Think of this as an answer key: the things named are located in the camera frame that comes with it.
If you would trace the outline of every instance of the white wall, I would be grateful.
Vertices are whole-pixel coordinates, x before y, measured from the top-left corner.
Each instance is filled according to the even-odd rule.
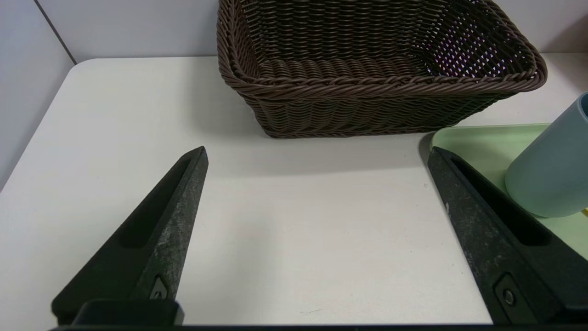
[[[494,0],[544,53],[588,52],[588,0]]]
[[[33,0],[0,0],[0,190],[73,65]]]
[[[588,0],[495,0],[541,52],[588,52]],[[41,0],[78,61],[216,54],[217,0]]]
[[[217,0],[41,0],[78,62],[216,55]]]

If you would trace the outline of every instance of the wicker basket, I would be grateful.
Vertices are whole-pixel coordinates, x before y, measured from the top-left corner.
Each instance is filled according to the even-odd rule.
[[[437,130],[547,79],[490,0],[220,0],[217,38],[275,138]]]

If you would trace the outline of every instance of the green tray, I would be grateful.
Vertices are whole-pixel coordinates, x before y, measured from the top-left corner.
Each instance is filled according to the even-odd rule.
[[[444,128],[433,136],[431,147],[441,147],[459,155],[506,193],[506,169],[548,125]],[[588,260],[588,217],[577,213],[556,219],[536,218]]]

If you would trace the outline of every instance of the basket rim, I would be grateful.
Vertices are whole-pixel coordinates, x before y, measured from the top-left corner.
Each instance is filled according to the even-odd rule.
[[[538,50],[521,34],[516,25],[490,0],[482,2],[508,29],[511,38],[526,47],[532,67],[523,72],[502,77],[465,77],[432,75],[393,75],[388,77],[337,77],[337,78],[258,78],[247,75],[235,54],[235,36],[230,22],[222,21],[222,13],[238,15],[235,5],[240,0],[219,0],[217,48],[219,70],[225,82],[238,92],[252,97],[274,100],[322,98],[355,98],[382,95],[411,94],[481,94],[501,92],[528,92],[547,81],[547,68]]]

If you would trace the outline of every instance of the white table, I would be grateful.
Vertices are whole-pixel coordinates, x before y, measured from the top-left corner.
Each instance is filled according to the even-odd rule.
[[[461,125],[552,121],[588,55]],[[0,329],[53,297],[184,152],[210,167],[177,300],[186,323],[490,323],[424,166],[429,135],[273,140],[216,58],[95,59],[67,76],[0,193]]]

